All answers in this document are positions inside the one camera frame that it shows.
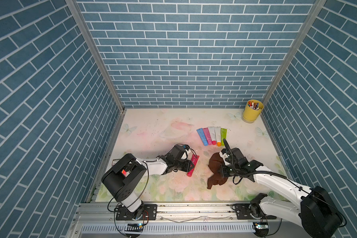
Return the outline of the red toothpaste tube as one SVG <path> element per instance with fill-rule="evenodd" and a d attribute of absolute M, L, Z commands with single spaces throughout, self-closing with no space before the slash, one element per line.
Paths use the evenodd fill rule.
<path fill-rule="evenodd" d="M 193 174 L 193 172 L 194 172 L 194 169 L 195 169 L 195 166 L 196 166 L 196 164 L 197 164 L 197 162 L 198 162 L 198 159 L 199 159 L 199 156 L 198 155 L 192 155 L 192 158 L 191 158 L 191 162 L 192 162 L 192 168 L 191 168 L 191 170 L 187 173 L 187 176 L 188 177 L 192 177 L 192 174 Z"/>

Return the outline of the brown cloth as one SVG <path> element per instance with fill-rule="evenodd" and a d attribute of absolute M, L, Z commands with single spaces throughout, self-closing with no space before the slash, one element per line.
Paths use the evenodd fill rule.
<path fill-rule="evenodd" d="M 222 177 L 220 173 L 221 166 L 224 166 L 224 159 L 219 153 L 214 153 L 209 159 L 208 167 L 213 175 L 207 181 L 207 189 L 211 189 L 214 185 L 223 185 L 227 182 L 228 177 Z"/>

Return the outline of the green toothpaste tube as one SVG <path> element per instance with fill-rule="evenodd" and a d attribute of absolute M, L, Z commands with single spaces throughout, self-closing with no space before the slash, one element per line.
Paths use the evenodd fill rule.
<path fill-rule="evenodd" d="M 227 129 L 221 128 L 221 145 L 224 146 L 224 139 L 227 137 Z"/>

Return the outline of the blue toothpaste tube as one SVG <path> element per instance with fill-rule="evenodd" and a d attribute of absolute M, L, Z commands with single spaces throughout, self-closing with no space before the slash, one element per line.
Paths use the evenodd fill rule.
<path fill-rule="evenodd" d="M 204 146 L 208 146 L 208 142 L 207 142 L 207 139 L 206 139 L 206 137 L 205 137 L 203 128 L 199 128 L 199 129 L 197 129 L 196 131 L 197 131 L 197 133 L 198 133 L 198 135 L 199 135 L 199 137 L 200 137 L 200 139 L 201 139 L 203 145 L 204 145 Z"/>

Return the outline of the magenta toothpaste tube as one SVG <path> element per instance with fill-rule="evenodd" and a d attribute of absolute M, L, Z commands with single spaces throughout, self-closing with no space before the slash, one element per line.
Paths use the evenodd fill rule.
<path fill-rule="evenodd" d="M 208 143 L 208 145 L 212 145 L 212 139 L 211 139 L 211 135 L 210 135 L 210 132 L 209 132 L 209 128 L 203 128 L 203 133 L 205 135 L 205 139 Z"/>

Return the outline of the white orange-cap toothpaste tube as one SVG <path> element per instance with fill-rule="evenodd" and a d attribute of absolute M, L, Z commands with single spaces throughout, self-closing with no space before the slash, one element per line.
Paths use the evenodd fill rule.
<path fill-rule="evenodd" d="M 214 129 L 215 131 L 215 137 L 216 137 L 216 143 L 217 143 L 217 146 L 221 146 L 222 145 L 222 137 L 221 137 L 221 128 L 220 127 L 215 127 Z"/>

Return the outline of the white pink-cap toothpaste tube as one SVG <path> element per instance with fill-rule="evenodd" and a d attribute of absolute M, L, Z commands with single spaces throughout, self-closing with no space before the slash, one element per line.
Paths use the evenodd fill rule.
<path fill-rule="evenodd" d="M 209 134 L 211 137 L 211 141 L 213 145 L 217 144 L 217 139 L 216 139 L 216 133 L 215 133 L 215 128 L 214 127 L 208 127 Z"/>

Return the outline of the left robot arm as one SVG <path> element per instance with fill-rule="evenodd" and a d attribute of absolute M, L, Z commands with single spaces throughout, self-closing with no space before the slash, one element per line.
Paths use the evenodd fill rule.
<path fill-rule="evenodd" d="M 133 216 L 138 216 L 142 212 L 143 202 L 141 195 L 136 195 L 134 190 L 141 179 L 177 171 L 188 173 L 194 169 L 193 155 L 197 154 L 187 144 L 176 144 L 167 154 L 153 160 L 138 159 L 128 153 L 106 171 L 101 182 L 116 202 L 121 203 Z"/>

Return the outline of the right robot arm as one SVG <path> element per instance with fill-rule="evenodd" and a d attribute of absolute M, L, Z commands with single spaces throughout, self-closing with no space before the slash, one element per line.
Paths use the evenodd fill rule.
<path fill-rule="evenodd" d="M 313 238 L 330 238 L 347 225 L 347 219 L 324 188 L 299 184 L 259 161 L 248 161 L 238 148 L 222 149 L 215 156 L 220 161 L 217 172 L 221 178 L 248 179 L 284 197 L 281 201 L 259 193 L 248 206 L 237 204 L 237 214 L 247 212 L 255 220 L 284 219 L 302 227 Z"/>

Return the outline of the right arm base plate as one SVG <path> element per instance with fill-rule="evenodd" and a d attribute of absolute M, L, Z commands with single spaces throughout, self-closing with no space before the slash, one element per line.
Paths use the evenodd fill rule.
<path fill-rule="evenodd" d="M 235 211 L 238 220 L 275 220 L 276 216 L 265 215 L 258 205 L 251 203 L 233 204 L 231 208 Z"/>

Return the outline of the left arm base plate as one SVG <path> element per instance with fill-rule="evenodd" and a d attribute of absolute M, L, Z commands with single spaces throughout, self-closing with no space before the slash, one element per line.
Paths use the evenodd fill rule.
<path fill-rule="evenodd" d="M 142 203 L 134 212 L 130 212 L 123 204 L 119 204 L 116 208 L 117 221 L 131 221 L 131 220 L 156 220 L 157 204 Z"/>

